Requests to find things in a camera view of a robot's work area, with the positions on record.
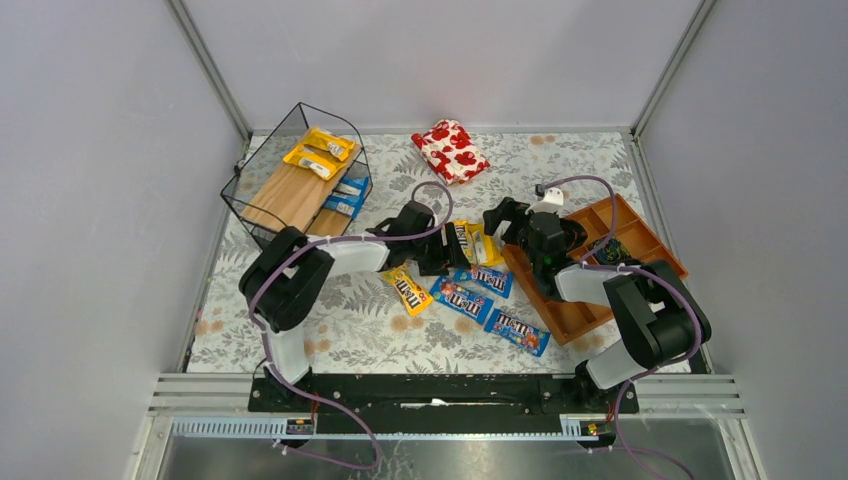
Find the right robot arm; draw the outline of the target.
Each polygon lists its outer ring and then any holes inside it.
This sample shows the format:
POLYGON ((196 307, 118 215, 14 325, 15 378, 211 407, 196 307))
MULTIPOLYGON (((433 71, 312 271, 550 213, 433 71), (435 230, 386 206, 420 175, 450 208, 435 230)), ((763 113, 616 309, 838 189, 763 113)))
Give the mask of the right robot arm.
POLYGON ((685 268, 620 195, 566 217, 506 197, 483 224, 506 228, 506 264, 558 344, 615 321, 619 340, 575 371, 584 388, 609 390, 711 338, 685 268))

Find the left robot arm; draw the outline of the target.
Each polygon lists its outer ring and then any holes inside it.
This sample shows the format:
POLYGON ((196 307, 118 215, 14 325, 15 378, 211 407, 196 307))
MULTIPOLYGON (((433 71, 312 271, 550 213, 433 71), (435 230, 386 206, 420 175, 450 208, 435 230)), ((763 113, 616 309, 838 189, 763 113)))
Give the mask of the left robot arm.
POLYGON ((320 237, 293 226, 278 232, 238 283, 262 335, 270 376, 296 386, 310 373, 302 324, 328 279, 388 272, 408 261, 421 276, 469 264, 454 224, 414 200, 360 235, 320 237))

